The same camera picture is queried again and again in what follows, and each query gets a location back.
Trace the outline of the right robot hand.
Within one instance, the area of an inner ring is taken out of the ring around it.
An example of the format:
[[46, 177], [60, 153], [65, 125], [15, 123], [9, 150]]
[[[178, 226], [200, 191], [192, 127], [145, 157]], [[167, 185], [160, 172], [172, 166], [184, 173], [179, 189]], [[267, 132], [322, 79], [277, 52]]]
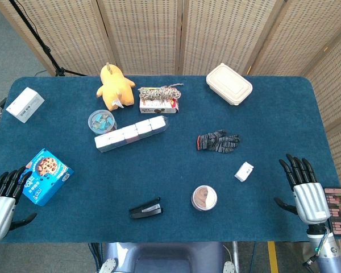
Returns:
[[289, 205], [275, 197], [275, 203], [287, 212], [299, 216], [300, 220], [308, 225], [325, 223], [330, 217], [322, 185], [317, 181], [312, 165], [305, 158], [299, 159], [286, 154], [288, 162], [280, 159], [289, 182], [295, 204]]

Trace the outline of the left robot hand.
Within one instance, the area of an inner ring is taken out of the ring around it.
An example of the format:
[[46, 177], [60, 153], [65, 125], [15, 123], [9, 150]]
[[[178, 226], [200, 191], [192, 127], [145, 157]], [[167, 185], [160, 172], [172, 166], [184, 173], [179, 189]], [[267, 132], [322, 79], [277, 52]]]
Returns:
[[16, 206], [31, 174], [31, 171], [22, 166], [0, 175], [0, 240], [7, 236], [8, 232], [31, 223], [37, 215], [32, 213], [23, 220], [13, 220]]

